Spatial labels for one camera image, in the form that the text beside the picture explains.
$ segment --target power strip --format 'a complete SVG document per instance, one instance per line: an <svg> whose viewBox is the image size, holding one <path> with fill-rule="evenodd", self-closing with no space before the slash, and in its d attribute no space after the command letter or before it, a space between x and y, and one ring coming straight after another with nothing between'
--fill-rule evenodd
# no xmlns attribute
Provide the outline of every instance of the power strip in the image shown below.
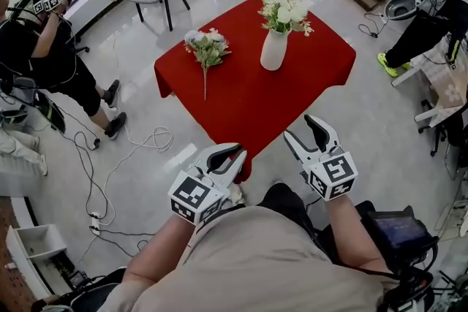
<svg viewBox="0 0 468 312"><path fill-rule="evenodd" d="M93 216L99 217L98 212L93 212ZM97 229L101 229L101 222L99 221L98 218L91 217L91 226L96 227ZM99 230L91 229L94 235L101 235L101 232Z"/></svg>

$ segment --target black shirt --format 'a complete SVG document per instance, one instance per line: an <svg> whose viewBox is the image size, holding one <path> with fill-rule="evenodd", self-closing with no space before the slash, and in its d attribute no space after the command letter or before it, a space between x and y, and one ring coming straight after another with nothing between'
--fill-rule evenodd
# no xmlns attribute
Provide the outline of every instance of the black shirt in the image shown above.
<svg viewBox="0 0 468 312"><path fill-rule="evenodd" d="M0 25L0 78L11 82L15 75L31 77L39 87L70 78L75 70L75 54L63 43L58 45L54 40L46 57L31 57L39 39L34 29L21 20L8 19Z"/></svg>

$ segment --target person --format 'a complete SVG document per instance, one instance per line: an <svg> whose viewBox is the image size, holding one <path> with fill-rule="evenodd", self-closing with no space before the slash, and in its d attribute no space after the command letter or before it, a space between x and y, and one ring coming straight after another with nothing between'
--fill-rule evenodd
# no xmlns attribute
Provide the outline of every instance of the person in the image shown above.
<svg viewBox="0 0 468 312"><path fill-rule="evenodd" d="M314 244L301 198L275 183L258 206L221 210L196 229L171 216L99 312L375 312L387 277L366 272L390 271L351 200L326 205L347 267Z"/></svg>
<svg viewBox="0 0 468 312"><path fill-rule="evenodd" d="M102 89L81 58L63 43L63 36L57 31L61 25L59 15L67 7L58 5L39 32L28 23L7 18L9 3L10 0L0 0L0 78L5 86L15 75L33 78L38 88L74 99L91 121L115 139L127 115L120 113L109 121L100 102L104 100L113 107L120 82L114 80L108 90Z"/></svg>
<svg viewBox="0 0 468 312"><path fill-rule="evenodd" d="M39 165L42 175L48 174L48 166L45 155L39 154L38 137L17 132L16 130L5 130L0 126L0 154L11 155L25 159L32 164Z"/></svg>
<svg viewBox="0 0 468 312"><path fill-rule="evenodd" d="M461 41L468 31L468 3L465 0L447 0L430 16L423 10L418 13L398 42L387 53L379 53L377 60L391 77L397 77L396 68L409 69L409 61L432 49L450 32L450 42L445 59L454 62Z"/></svg>

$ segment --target table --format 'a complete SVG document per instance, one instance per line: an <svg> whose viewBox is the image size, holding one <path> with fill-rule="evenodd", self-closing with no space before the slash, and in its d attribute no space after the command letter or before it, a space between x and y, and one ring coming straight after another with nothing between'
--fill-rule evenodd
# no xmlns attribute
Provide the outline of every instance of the table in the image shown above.
<svg viewBox="0 0 468 312"><path fill-rule="evenodd" d="M201 28L215 28L229 42L230 55L208 70L203 100L203 72L184 42L161 56L154 71L161 97L172 92L215 143L239 142L247 149L241 180L251 160L278 137L328 87L344 85L356 52L318 17L307 19L315 30L309 37L289 35L280 69L260 65L268 33L258 14L261 0L247 0Z"/></svg>
<svg viewBox="0 0 468 312"><path fill-rule="evenodd" d="M437 92L439 100L433 109L415 116L415 121L419 122L430 118L430 127L434 127L450 117L467 102L467 53L463 47L460 47L456 63L446 64L444 56L447 50L448 39L445 37L430 51L414 58L411 61L412 68L392 82L393 87L396 87L419 71L427 76Z"/></svg>

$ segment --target white vase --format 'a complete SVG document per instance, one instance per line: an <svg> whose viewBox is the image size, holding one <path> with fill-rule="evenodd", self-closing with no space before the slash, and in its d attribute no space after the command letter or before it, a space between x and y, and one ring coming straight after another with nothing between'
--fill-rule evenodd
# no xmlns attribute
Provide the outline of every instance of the white vase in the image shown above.
<svg viewBox="0 0 468 312"><path fill-rule="evenodd" d="M279 33L270 29L263 43L260 63L267 70L277 70L283 63L284 55L287 49L287 36L291 30L286 33Z"/></svg>

